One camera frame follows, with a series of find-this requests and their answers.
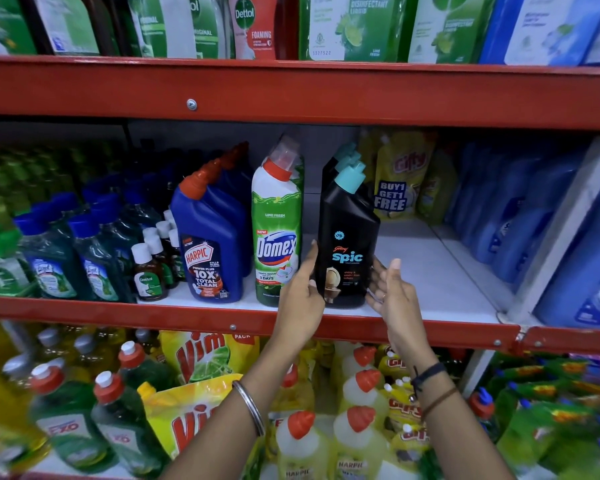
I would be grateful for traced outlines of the person's right hand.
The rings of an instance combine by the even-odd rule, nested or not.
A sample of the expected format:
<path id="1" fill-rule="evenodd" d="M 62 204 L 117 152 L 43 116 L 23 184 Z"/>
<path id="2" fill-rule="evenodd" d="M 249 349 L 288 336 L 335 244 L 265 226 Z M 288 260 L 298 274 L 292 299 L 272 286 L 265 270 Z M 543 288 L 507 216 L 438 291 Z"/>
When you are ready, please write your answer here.
<path id="1" fill-rule="evenodd" d="M 416 289 L 412 284 L 402 281 L 404 308 L 398 316 L 381 316 L 387 327 L 389 343 L 401 359 L 410 365 L 435 360 L 436 355 L 425 332 Z"/>

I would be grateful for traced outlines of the rows of large blue bottles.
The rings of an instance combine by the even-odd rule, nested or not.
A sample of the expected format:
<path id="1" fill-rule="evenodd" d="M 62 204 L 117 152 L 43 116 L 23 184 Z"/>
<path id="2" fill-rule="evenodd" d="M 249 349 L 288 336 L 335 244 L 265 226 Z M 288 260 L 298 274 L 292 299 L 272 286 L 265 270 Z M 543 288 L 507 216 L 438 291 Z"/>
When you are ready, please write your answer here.
<path id="1" fill-rule="evenodd" d="M 443 226 L 515 293 L 589 146 L 561 153 L 540 145 L 507 153 L 484 147 L 478 153 L 471 144 L 475 160 L 464 165 Z M 533 315 L 550 327 L 600 329 L 600 193 Z"/>

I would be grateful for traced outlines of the bottle with red blue cap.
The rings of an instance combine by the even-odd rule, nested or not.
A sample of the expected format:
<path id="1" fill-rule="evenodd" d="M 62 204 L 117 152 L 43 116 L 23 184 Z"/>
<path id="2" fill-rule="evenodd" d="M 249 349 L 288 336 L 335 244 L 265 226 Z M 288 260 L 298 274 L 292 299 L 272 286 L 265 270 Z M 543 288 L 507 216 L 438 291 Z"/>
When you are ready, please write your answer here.
<path id="1" fill-rule="evenodd" d="M 468 405 L 489 439 L 496 444 L 500 437 L 500 430 L 496 421 L 493 397 L 485 387 L 478 387 L 470 396 Z"/>

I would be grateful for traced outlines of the green and white refill pouch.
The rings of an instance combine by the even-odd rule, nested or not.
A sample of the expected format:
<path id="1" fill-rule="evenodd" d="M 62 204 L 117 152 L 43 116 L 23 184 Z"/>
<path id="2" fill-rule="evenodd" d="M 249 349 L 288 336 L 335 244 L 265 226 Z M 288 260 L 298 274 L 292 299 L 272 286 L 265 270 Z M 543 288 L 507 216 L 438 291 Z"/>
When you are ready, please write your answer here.
<path id="1" fill-rule="evenodd" d="M 143 57 L 196 59 L 191 0 L 127 0 Z"/>

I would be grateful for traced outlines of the rows of blue-capped green bottles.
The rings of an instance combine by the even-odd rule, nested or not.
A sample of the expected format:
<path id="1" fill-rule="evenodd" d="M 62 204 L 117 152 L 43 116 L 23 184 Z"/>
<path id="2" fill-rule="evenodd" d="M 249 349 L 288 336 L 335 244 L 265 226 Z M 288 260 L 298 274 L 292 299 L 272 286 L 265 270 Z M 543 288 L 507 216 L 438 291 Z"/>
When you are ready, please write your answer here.
<path id="1" fill-rule="evenodd" d="M 72 217 L 69 226 L 93 301 L 131 304 L 141 301 L 133 283 L 131 248 L 144 241 L 145 228 L 163 220 L 151 206 L 144 181 L 123 183 L 121 193 L 107 187 L 115 183 L 115 177 L 88 183 L 83 190 L 88 210 Z"/>

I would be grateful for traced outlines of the blue cleaner bottle red cap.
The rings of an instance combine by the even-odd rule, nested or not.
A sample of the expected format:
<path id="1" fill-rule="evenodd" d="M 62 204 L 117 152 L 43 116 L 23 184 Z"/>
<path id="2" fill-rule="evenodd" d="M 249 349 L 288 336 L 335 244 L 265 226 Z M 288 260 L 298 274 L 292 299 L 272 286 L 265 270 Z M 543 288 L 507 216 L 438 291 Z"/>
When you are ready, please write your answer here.
<path id="1" fill-rule="evenodd" d="M 208 166 L 185 177 L 170 204 L 184 274 L 193 298 L 229 304 L 243 293 L 244 249 L 239 243 L 244 212 L 234 224 L 212 203 Z"/>
<path id="2" fill-rule="evenodd" d="M 219 159 L 204 163 L 200 171 L 207 185 L 201 201 L 211 206 L 219 215 L 230 222 L 238 231 L 238 247 L 240 250 L 240 270 L 242 277 L 247 277 L 251 272 L 252 257 L 249 253 L 251 245 L 248 243 L 248 221 L 247 213 L 243 204 L 229 191 L 225 191 L 218 185 L 221 177 L 221 164 Z"/>
<path id="3" fill-rule="evenodd" d="M 249 165 L 248 151 L 249 144 L 244 141 L 220 157 L 221 174 L 217 185 L 250 210 L 254 170 Z"/>

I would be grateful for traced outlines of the group of yellow red-capped bottles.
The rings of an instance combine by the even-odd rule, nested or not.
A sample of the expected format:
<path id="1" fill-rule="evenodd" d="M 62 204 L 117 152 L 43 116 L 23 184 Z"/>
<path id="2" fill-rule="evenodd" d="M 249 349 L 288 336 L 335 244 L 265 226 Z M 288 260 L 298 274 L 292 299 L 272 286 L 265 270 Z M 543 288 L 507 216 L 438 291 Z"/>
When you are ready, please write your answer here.
<path id="1" fill-rule="evenodd" d="M 372 346 L 335 346 L 331 371 L 339 391 L 330 436 L 319 427 L 309 366 L 302 357 L 289 366 L 265 436 L 277 480 L 375 480 L 388 456 L 382 429 L 389 416 L 375 355 Z"/>

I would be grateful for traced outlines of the white shelf board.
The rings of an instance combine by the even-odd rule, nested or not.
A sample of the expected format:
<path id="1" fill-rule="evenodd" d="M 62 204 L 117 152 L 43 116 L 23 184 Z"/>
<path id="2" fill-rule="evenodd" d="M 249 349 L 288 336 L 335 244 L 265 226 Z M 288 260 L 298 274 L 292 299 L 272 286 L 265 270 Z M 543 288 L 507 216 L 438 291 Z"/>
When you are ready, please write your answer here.
<path id="1" fill-rule="evenodd" d="M 303 239 L 301 257 L 317 237 L 319 225 L 319 195 L 305 194 L 303 208 Z M 438 236 L 419 219 L 382 223 L 377 238 L 375 255 L 384 265 L 391 259 L 401 259 L 401 277 L 416 288 L 422 317 L 426 321 L 475 322 L 496 324 L 496 307 L 479 290 Z M 272 306 L 258 302 L 255 291 L 255 272 L 243 281 L 240 301 L 214 304 L 199 301 L 191 295 L 186 283 L 169 291 L 167 298 L 142 306 L 183 306 L 186 308 L 220 308 L 259 312 L 273 312 Z M 327 308 L 329 315 L 377 317 L 378 314 L 363 304 L 352 309 Z"/>

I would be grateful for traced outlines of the rows of green-capped green bottles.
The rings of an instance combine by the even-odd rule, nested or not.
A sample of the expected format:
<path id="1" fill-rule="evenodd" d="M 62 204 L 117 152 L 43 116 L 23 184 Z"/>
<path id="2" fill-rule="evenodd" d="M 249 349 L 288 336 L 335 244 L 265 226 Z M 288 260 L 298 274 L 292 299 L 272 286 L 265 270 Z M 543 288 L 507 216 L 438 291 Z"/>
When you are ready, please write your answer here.
<path id="1" fill-rule="evenodd" d="M 0 146 L 0 296 L 95 300 L 69 226 L 92 170 L 79 147 Z"/>

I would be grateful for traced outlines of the person's left hand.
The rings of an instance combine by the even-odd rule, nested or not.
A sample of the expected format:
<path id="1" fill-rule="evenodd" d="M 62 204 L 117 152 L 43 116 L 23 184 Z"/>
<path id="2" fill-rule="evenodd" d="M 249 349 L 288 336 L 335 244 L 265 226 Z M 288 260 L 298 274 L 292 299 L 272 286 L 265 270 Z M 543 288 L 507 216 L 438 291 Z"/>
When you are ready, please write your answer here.
<path id="1" fill-rule="evenodd" d="M 322 316 L 310 316 L 305 307 L 307 286 L 318 255 L 318 243 L 312 246 L 293 278 L 282 288 L 272 341 L 298 353 L 316 332 Z"/>

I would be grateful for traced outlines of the green dish liquid bottle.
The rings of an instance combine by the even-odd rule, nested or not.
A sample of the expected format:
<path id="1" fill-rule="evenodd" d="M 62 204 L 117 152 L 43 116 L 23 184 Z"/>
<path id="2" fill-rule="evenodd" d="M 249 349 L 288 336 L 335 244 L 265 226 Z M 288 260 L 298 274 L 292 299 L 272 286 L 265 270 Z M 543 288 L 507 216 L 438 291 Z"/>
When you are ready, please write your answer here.
<path id="1" fill-rule="evenodd" d="M 29 416 L 65 464 L 83 474 L 96 474 L 118 463 L 91 418 L 96 397 L 90 384 L 67 379 L 60 368 L 47 363 L 33 368 L 29 384 L 33 391 Z"/>
<path id="2" fill-rule="evenodd" d="M 170 463 L 151 425 L 139 393 L 120 375 L 103 371 L 95 379 L 91 418 L 131 475 L 156 480 Z"/>
<path id="3" fill-rule="evenodd" d="M 160 392 L 179 386 L 174 371 L 165 363 L 154 360 L 144 352 L 142 345 L 131 340 L 121 345 L 118 355 L 120 370 L 118 374 L 124 383 L 137 389 L 148 382 Z"/>

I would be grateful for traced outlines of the red metal shelf rack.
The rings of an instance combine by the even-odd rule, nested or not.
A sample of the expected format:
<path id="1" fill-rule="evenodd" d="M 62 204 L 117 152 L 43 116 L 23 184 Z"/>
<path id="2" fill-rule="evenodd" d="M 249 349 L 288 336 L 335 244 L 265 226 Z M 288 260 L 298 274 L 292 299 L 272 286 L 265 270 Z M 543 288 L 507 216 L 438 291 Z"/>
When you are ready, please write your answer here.
<path id="1" fill-rule="evenodd" d="M 306 183 L 357 127 L 563 130 L 600 136 L 600 67 L 0 57 L 0 146 L 156 138 L 213 149 L 247 140 L 256 163 L 286 124 L 305 130 Z M 476 350 L 476 386 L 515 325 L 426 321 L 431 343 Z"/>

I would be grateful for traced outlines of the yellow dishwash pouch red print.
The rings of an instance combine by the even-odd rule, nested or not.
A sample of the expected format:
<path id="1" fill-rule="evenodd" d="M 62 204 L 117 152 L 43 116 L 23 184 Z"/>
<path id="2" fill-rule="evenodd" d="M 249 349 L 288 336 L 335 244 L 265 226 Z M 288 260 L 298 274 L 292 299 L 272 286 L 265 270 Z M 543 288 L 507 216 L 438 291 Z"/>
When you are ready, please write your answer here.
<path id="1" fill-rule="evenodd" d="M 159 339 L 181 385 L 244 374 L 260 354 L 260 338 L 253 335 L 160 330 Z"/>
<path id="2" fill-rule="evenodd" d="M 137 387 L 146 418 L 172 460 L 206 425 L 230 393 L 232 382 L 241 378 L 241 374 L 226 374 L 160 392 L 147 381 Z"/>

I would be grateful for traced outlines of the green disinfectant pouch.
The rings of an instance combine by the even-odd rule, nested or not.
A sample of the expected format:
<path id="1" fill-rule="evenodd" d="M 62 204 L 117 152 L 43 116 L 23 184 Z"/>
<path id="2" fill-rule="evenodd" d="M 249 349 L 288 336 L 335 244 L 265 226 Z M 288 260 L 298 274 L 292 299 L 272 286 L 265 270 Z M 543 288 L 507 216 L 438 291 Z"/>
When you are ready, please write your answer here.
<path id="1" fill-rule="evenodd" d="M 405 63 L 418 0 L 299 0 L 301 61 Z"/>
<path id="2" fill-rule="evenodd" d="M 418 0 L 408 63 L 477 63 L 495 1 Z"/>

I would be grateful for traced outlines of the white green cleaner bottle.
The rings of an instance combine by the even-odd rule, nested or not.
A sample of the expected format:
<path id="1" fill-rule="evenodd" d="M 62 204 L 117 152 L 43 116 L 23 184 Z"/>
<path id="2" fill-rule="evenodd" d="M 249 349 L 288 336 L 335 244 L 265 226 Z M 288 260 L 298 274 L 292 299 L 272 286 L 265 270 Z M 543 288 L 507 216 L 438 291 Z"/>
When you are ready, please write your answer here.
<path id="1" fill-rule="evenodd" d="M 300 193 L 304 193 L 304 156 L 300 153 L 299 143 L 283 134 L 267 157 L 281 171 L 283 179 L 294 183 Z"/>
<path id="2" fill-rule="evenodd" d="M 282 288 L 299 268 L 302 193 L 291 181 L 294 163 L 293 153 L 276 150 L 252 180 L 255 290 L 264 306 L 278 306 Z"/>

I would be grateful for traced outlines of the pile of green pouches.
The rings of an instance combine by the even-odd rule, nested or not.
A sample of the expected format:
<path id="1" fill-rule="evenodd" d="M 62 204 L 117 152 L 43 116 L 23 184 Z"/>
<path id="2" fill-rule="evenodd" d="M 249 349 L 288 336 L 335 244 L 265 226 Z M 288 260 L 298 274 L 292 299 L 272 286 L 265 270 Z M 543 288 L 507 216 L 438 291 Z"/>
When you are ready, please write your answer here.
<path id="1" fill-rule="evenodd" d="M 492 357 L 479 387 L 494 399 L 495 445 L 518 480 L 600 480 L 600 384 L 583 379 L 586 368 L 569 354 Z"/>

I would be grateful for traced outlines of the group of yellow silver-capped bottles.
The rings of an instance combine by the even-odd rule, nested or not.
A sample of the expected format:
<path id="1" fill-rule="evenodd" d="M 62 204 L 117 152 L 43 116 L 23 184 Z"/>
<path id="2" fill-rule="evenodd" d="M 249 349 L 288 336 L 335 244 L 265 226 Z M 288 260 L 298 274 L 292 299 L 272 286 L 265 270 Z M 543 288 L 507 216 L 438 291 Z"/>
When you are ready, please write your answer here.
<path id="1" fill-rule="evenodd" d="M 29 405 L 33 391 L 29 384 L 35 366 L 47 363 L 60 368 L 67 379 L 84 381 L 95 387 L 96 375 L 103 371 L 114 371 L 115 359 L 112 350 L 100 343 L 94 334 L 83 334 L 76 338 L 75 357 L 58 355 L 63 352 L 63 341 L 59 331 L 46 328 L 38 335 L 43 345 L 39 355 L 23 354 L 12 356 L 0 373 L 0 459 L 19 465 L 21 459 L 36 456 L 39 450 L 53 450 L 48 438 L 33 423 L 29 416 Z"/>

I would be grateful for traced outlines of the person's right forearm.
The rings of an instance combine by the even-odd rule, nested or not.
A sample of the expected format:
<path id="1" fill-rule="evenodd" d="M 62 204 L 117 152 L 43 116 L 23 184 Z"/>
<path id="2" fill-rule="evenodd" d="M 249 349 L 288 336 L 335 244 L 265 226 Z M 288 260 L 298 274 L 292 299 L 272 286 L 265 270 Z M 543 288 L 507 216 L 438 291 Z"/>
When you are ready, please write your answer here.
<path id="1" fill-rule="evenodd" d="M 517 480 L 437 357 L 405 364 L 445 480 Z"/>

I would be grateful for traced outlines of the black cleaner bottle teal cap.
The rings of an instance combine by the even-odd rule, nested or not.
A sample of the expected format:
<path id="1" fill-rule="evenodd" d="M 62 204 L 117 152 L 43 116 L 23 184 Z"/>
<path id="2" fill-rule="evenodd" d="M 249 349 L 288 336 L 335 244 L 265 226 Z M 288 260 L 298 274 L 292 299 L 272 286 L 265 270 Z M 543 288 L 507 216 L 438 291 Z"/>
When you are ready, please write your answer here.
<path id="1" fill-rule="evenodd" d="M 344 191 L 355 194 L 365 180 L 366 165 L 361 155 L 352 151 L 346 155 L 337 154 L 322 169 L 321 196 L 326 196 L 329 186 L 336 182 Z"/>
<path id="2" fill-rule="evenodd" d="M 320 197 L 314 279 L 328 308 L 357 308 L 371 281 L 381 224 L 359 189 L 365 165 L 348 162 Z"/>
<path id="3" fill-rule="evenodd" d="M 355 151 L 355 148 L 356 148 L 355 142 L 349 142 L 349 143 L 342 144 L 337 149 L 335 154 L 330 158 L 330 160 L 328 160 L 328 164 L 331 164 L 331 163 L 337 164 L 338 162 L 343 160 L 345 157 L 350 156 L 352 154 L 352 152 Z"/>

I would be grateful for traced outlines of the yellow refill pouch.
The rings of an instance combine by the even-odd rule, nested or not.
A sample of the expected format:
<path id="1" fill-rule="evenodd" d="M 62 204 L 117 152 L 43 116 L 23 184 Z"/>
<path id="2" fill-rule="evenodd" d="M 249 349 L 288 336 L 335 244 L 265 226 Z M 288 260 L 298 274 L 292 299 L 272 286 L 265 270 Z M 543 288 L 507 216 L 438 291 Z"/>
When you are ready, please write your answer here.
<path id="1" fill-rule="evenodd" d="M 454 149 L 435 150 L 416 202 L 416 212 L 430 226 L 442 224 L 458 185 Z"/>
<path id="2" fill-rule="evenodd" d="M 432 130 L 382 133 L 374 185 L 374 212 L 380 220 L 400 220 L 415 215 L 420 187 L 437 137 Z"/>

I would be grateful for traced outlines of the group of small brown bottles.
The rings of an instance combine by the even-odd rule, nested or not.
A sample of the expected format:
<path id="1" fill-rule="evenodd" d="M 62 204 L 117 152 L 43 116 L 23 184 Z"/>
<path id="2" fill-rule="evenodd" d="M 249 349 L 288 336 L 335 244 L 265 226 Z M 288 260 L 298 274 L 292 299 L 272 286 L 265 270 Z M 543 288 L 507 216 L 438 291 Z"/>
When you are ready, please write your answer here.
<path id="1" fill-rule="evenodd" d="M 184 271 L 179 252 L 171 243 L 169 220 L 157 222 L 143 230 L 144 241 L 131 248 L 134 267 L 133 283 L 142 301 L 158 301 L 184 281 Z"/>

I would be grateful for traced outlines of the silver bangle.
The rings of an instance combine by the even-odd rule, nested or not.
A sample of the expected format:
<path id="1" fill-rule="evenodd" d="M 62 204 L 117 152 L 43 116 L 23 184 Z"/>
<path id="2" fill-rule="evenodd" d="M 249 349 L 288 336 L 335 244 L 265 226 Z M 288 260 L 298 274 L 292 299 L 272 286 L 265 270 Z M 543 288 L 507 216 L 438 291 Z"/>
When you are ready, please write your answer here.
<path id="1" fill-rule="evenodd" d="M 247 389 L 243 386 L 243 384 L 241 384 L 240 380 L 232 381 L 232 389 L 236 390 L 237 393 L 241 396 L 242 400 L 245 402 L 245 405 L 255 425 L 256 435 L 258 437 L 265 436 L 265 421 L 250 393 L 248 393 Z"/>

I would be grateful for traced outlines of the pink refill pouch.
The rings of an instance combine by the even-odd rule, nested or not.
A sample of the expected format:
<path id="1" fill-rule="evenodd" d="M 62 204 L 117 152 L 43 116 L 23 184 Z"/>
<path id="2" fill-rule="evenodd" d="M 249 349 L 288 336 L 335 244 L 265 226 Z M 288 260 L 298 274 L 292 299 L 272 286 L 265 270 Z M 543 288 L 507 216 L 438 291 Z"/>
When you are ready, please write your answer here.
<path id="1" fill-rule="evenodd" d="M 276 12 L 279 0 L 228 0 L 237 60 L 277 60 Z"/>

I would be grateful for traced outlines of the white upright rack post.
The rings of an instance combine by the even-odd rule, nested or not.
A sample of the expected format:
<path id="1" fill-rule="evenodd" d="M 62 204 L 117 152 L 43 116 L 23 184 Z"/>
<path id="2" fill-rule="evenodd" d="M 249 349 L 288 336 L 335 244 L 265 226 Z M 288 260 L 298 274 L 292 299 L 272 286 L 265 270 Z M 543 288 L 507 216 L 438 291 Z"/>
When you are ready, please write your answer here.
<path id="1" fill-rule="evenodd" d="M 600 355 L 600 329 L 550 327 L 533 315 L 599 193 L 600 136 L 596 136 L 515 293 L 508 285 L 493 277 L 486 265 L 479 264 L 470 256 L 451 228 L 439 226 L 435 229 L 446 249 L 495 307 L 496 324 L 516 326 L 513 342 L 504 345 L 504 352 L 512 355 L 524 352 Z"/>

